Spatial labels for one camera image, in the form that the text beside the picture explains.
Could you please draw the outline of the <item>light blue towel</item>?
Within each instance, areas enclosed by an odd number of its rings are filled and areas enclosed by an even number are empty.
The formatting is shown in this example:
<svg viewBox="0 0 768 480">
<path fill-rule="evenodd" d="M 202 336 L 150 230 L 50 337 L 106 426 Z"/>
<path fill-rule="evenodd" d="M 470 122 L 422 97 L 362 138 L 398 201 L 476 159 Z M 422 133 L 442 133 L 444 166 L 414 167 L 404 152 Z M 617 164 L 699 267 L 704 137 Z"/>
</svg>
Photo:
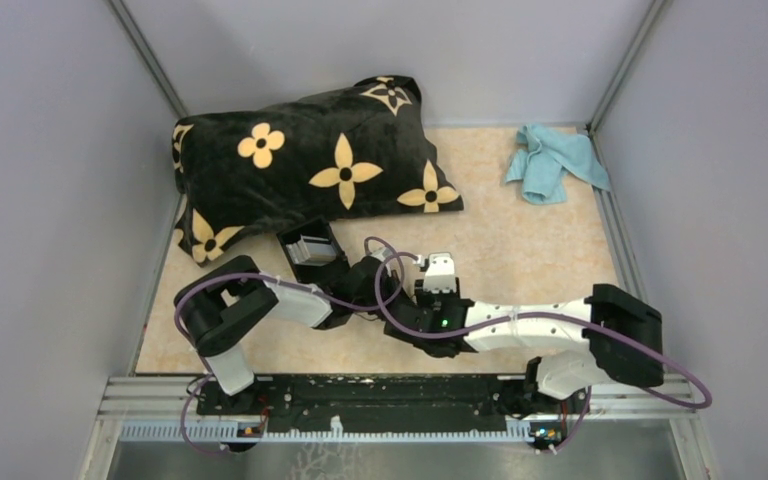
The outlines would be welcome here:
<svg viewBox="0 0 768 480">
<path fill-rule="evenodd" d="M 606 169 L 596 158 L 591 140 L 578 133 L 563 133 L 542 124 L 527 124 L 516 133 L 517 150 L 503 177 L 519 182 L 521 196 L 533 205 L 567 201 L 563 179 L 571 174 L 600 190 L 610 191 Z"/>
</svg>

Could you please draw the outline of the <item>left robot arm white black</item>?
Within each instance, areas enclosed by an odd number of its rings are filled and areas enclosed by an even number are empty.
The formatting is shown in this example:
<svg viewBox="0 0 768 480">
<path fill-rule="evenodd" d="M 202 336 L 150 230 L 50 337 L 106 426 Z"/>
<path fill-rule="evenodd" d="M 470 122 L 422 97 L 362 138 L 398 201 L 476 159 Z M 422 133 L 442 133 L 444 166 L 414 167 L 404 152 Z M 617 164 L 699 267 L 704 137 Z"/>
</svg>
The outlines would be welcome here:
<svg viewBox="0 0 768 480">
<path fill-rule="evenodd" d="M 260 388 L 243 338 L 266 318 L 331 330 L 355 314 L 377 312 L 375 274 L 393 253 L 378 248 L 323 286 L 267 275 L 251 257 L 239 255 L 180 290 L 173 318 L 213 377 L 207 385 L 233 412 L 245 414 L 257 406 Z"/>
</svg>

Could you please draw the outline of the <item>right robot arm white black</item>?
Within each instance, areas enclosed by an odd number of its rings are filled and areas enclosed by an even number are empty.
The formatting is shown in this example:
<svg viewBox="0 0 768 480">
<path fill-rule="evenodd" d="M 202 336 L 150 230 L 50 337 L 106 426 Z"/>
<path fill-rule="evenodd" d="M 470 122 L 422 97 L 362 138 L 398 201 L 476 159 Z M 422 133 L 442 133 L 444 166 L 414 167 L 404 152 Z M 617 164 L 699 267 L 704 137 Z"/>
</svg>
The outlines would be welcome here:
<svg viewBox="0 0 768 480">
<path fill-rule="evenodd" d="M 400 294 L 376 311 L 386 335 L 436 358 L 524 348 L 523 398 L 536 412 L 593 385 L 637 388 L 663 384 L 662 316 L 612 284 L 596 284 L 589 296 L 543 305 L 503 305 L 456 293 Z"/>
</svg>

